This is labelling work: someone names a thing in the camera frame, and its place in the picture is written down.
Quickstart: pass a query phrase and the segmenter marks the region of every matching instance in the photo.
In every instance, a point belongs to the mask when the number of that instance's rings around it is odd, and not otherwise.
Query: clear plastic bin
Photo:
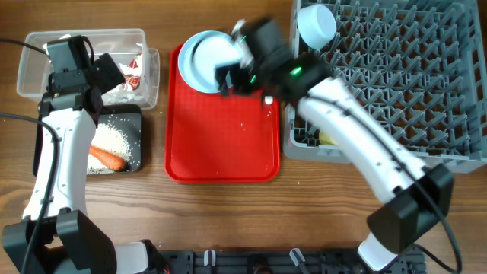
[[[138,104],[143,110],[153,108],[158,102],[160,60],[156,49],[149,49],[145,33],[141,29],[115,30],[61,30],[29,33],[25,43],[41,48],[49,41],[70,34],[86,36],[93,46],[95,59],[109,53],[113,61],[128,65],[142,52],[140,86],[134,91],[111,91],[103,96],[103,102],[111,104]],[[24,48],[18,69],[17,93],[39,102],[46,92],[47,78],[53,71],[49,60],[42,54]]]

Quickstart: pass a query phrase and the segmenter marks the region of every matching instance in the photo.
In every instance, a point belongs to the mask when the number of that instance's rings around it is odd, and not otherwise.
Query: yellow object
[[[335,140],[329,137],[323,130],[320,130],[320,144],[321,145],[337,145]]]

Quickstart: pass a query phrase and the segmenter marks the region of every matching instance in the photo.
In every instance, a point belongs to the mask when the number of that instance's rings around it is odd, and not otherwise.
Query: red plastic tray
[[[165,169],[181,183],[263,182],[281,165],[279,105],[193,90],[170,57]]]

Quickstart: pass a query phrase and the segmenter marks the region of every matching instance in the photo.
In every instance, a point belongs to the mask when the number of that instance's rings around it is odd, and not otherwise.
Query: green light
[[[290,73],[290,75],[293,75],[293,76],[296,76],[296,75],[299,75],[301,73],[301,71],[303,70],[302,67],[297,67],[295,69],[293,69]]]

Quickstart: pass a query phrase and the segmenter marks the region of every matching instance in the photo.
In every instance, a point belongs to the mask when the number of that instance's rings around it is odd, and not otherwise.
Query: wood grain surface
[[[479,1],[485,23],[484,1]],[[143,113],[143,158],[135,174],[89,177],[88,213],[115,243],[151,239],[159,248],[288,250],[356,247],[368,234],[365,218],[380,204],[360,173],[344,164],[282,157],[270,183],[178,184],[164,172],[169,55],[201,30],[229,28],[240,18],[272,15],[287,36],[291,0],[2,1],[0,34],[24,40],[32,31],[139,27],[161,54],[158,105]],[[37,116],[18,96],[21,48],[0,44],[0,111]],[[35,125],[0,119],[0,227],[21,220],[32,193]],[[456,175],[448,220],[463,253],[465,273],[487,272],[487,168]],[[454,265],[437,225],[420,243]],[[429,263],[429,272],[442,272]],[[0,272],[16,272],[0,249]]]

